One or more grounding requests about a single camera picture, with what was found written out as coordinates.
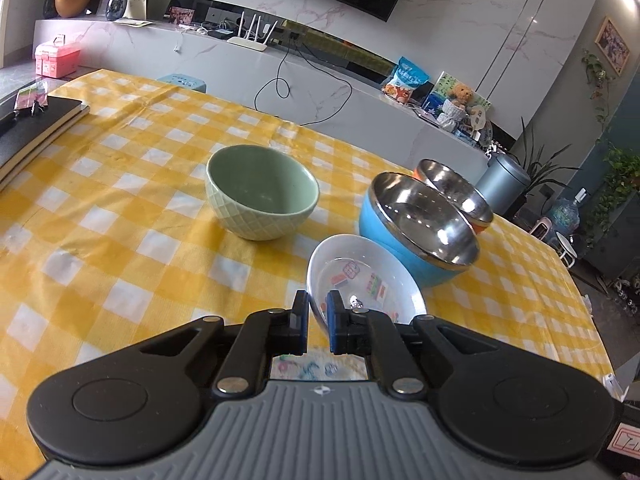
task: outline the black notebook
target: black notebook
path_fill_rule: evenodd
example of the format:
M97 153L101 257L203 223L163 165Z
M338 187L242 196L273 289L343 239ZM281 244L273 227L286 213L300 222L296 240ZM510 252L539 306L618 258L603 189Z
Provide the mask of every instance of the black notebook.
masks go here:
M70 124L75 123L74 119L79 114L82 116L88 111L88 107L76 99L49 96L47 100L49 106L45 112L34 117L19 118L9 128L0 127L0 182L30 158L34 150L40 148L39 153ZM0 105L0 117L14 109L14 101L15 97Z

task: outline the light green ceramic bowl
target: light green ceramic bowl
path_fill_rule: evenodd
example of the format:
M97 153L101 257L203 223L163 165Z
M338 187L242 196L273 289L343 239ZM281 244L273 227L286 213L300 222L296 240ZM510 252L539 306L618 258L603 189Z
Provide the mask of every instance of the light green ceramic bowl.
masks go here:
M238 144L211 155L207 197L220 224L247 240L273 240L295 231L318 203L311 172L272 148Z

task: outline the power outlet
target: power outlet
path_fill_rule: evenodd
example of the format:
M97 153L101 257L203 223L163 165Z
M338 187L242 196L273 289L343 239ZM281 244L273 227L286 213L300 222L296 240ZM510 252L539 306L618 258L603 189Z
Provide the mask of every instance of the power outlet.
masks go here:
M540 186L540 195L549 199L554 195L554 190L551 186L543 184L542 186Z

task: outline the yellow checkered tablecloth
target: yellow checkered tablecloth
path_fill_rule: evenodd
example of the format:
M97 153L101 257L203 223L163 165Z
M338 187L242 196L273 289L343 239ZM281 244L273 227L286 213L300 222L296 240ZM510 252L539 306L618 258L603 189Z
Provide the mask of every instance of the yellow checkered tablecloth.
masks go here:
M59 88L91 113L0 193L0 477L42 457L29 394L73 364L208 313L227 323L289 307L327 236L357 232L378 156L206 94L101 70ZM297 233L249 242L220 228L205 163L254 142L289 153L321 198ZM501 218L472 270L424 295L436 316L601 377L609 359L551 248ZM310 320L310 345L326 339Z

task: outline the gray ribbed surface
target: gray ribbed surface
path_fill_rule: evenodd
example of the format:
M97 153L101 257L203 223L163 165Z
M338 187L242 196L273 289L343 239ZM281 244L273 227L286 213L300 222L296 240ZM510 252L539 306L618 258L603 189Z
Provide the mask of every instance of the gray ribbed surface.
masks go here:
M270 381L255 399L224 402L187 445L146 465L83 470L47 463L36 480L596 480L593 463L523 472L482 462L438 428L427 407L367 382Z

